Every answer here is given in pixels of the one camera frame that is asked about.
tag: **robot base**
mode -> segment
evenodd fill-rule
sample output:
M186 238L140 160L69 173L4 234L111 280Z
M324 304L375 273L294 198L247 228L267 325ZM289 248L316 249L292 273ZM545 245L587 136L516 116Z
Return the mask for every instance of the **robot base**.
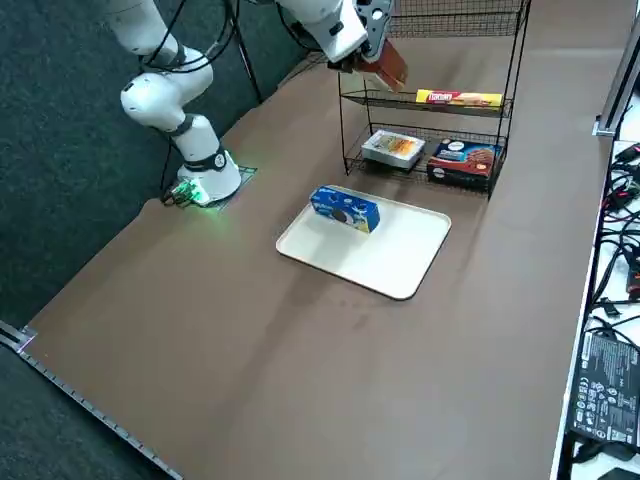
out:
M178 170L178 181L189 182L193 187L191 201L201 207L224 200L233 195L240 184L242 176L229 152L225 151L226 165L222 170L189 170L185 165Z

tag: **red and yellow snack bar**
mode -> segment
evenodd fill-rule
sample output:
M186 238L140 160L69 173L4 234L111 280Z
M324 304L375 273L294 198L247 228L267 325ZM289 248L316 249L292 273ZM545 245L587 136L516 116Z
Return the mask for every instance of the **red and yellow snack bar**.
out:
M418 90L416 103L462 107L500 107L500 93L464 93L451 90Z

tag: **wire shelf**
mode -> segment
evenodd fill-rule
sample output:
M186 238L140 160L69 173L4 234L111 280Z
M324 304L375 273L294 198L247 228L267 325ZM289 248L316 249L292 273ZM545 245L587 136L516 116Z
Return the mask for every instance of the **wire shelf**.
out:
M426 112L451 113L456 115L468 115L474 117L509 118L511 116L511 99L503 102L501 107L467 107L460 105L432 105L416 102L416 94L411 92L386 92L383 90L357 90L343 93L342 98L351 100L360 105L382 108L400 108L404 110L419 110Z
M440 187L447 189L455 189L455 190L466 190L473 193L484 193L488 194L493 189L493 185L495 184L495 180L497 179L500 170L502 169L502 163L504 162L507 150L507 139L503 136L496 135L486 135L481 133L471 133L471 132L457 132L452 130L437 130L432 128L422 128L422 127L414 127L409 125L395 125L395 124L383 124L383 123L372 123L371 128L373 132L380 129L384 129L387 131L392 131L396 133L401 133L404 135L410 135L412 137L421 138L427 142L425 145L424 153L422 158L416 162L416 164L410 170L403 170L399 168L390 167L384 165L382 163L373 162L366 160L362 156L361 146L362 144L369 138L371 132L369 130L369 126L365 128L365 130L360 134L356 143L351 147L351 149L346 153L344 161L345 161L345 169L347 171L347 175L353 173L354 171L366 172L370 175L381 176L384 178L395 178L398 180L405 180L414 183L428 183L428 184L437 184ZM476 143L486 143L488 145L497 145L502 147L502 151L497 159L494 160L494 167L492 170L492 180L489 182L487 188L485 189L463 189L461 187L453 187L449 185L443 185L440 183L432 182L427 175L427 162L430 158L431 153L437 148L440 142L445 139L450 138L452 140L460 140L463 142L476 142Z
M529 0L396 0L395 38L516 35Z

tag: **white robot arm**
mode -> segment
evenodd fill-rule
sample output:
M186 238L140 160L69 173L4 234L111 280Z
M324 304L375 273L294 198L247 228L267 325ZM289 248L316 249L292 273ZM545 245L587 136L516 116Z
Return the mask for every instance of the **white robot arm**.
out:
M357 68L358 61L375 65L385 56L385 28L393 0L358 0L357 6L356 0L277 1L338 68L341 62L348 69L354 64ZM232 195L241 183L237 165L209 120L183 109L212 83L210 59L182 45L167 30L154 0L102 0L102 5L118 42L135 55L151 56L160 70L135 77L123 88L120 100L129 117L171 136L180 150L184 164L178 172L180 187L173 192L184 192L187 185L188 199L201 206Z

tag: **dark gray carpet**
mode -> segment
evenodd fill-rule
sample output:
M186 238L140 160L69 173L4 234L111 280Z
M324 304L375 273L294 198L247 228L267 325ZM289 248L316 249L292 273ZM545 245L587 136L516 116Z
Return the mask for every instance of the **dark gray carpet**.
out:
M0 478L169 478L13 352L0 347Z
M165 19L178 5L158 3ZM266 97L302 51L273 7L241 5ZM176 36L206 49L222 18L220 0L191 0ZM93 2L3 0L0 59L0 319L22 327L158 194L167 149L121 111L120 89L137 59ZM214 84L187 110L208 116L222 134L257 101L235 43L214 72ZM164 477L0 347L0 479Z

